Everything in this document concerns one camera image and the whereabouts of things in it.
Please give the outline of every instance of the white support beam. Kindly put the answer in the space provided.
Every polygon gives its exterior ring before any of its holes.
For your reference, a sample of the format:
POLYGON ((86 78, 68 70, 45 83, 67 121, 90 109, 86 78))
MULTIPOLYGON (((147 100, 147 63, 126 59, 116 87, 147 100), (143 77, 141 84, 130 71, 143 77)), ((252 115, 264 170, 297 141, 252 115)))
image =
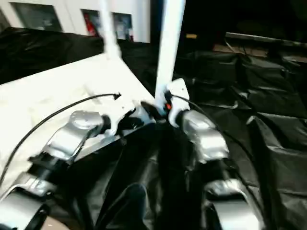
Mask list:
POLYGON ((155 100, 162 107, 164 91, 173 79, 179 36, 186 0, 165 0, 163 27, 160 41, 159 64, 155 88, 155 100))
POLYGON ((104 31, 104 53, 108 58, 121 57, 121 51, 117 44, 117 39, 114 30, 113 16, 109 10, 107 0, 100 0, 99 19, 104 31))

